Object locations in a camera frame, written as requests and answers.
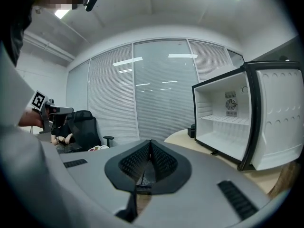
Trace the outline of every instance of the office chair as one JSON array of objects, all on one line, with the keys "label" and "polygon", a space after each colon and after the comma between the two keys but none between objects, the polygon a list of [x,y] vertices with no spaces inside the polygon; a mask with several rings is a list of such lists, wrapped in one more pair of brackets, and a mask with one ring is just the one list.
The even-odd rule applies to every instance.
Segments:
[{"label": "office chair", "polygon": [[[97,121],[90,111],[77,111],[67,117],[69,127],[72,131],[75,142],[82,147],[81,151],[88,151],[94,146],[101,145],[97,133]],[[107,146],[110,147],[112,136],[104,136]]]}]

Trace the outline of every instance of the glass wall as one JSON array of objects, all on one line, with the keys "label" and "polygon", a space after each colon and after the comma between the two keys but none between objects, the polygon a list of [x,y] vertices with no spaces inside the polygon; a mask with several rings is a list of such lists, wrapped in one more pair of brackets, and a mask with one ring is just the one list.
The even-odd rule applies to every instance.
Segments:
[{"label": "glass wall", "polygon": [[165,140],[194,123],[191,87],[231,61],[242,65],[240,58],[223,46],[193,39],[129,44],[71,70],[66,105],[91,111],[100,139],[115,137],[112,146]]},{"label": "glass wall", "polygon": [[88,107],[98,123],[99,137],[113,136],[112,146],[139,139],[132,74],[132,45],[91,60]]},{"label": "glass wall", "polygon": [[141,139],[165,140],[194,123],[198,77],[186,40],[135,44],[134,79]]}]

